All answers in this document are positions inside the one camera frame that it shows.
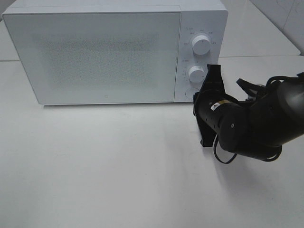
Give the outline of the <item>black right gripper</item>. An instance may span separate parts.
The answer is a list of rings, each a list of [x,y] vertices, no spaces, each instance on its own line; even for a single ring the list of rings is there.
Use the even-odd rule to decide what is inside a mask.
[[[193,96],[193,114],[201,135],[200,144],[212,147],[224,118],[238,111],[240,105],[232,97],[221,94],[225,93],[221,65],[207,64],[207,70],[200,91]]]

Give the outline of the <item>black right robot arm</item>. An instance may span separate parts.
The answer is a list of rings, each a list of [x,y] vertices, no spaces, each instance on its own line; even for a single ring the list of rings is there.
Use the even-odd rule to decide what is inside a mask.
[[[244,101],[228,95],[220,65],[208,65],[201,89],[193,96],[193,114],[201,145],[220,146],[233,156],[276,160],[282,146],[304,133],[304,75],[274,76],[265,85],[243,79]]]

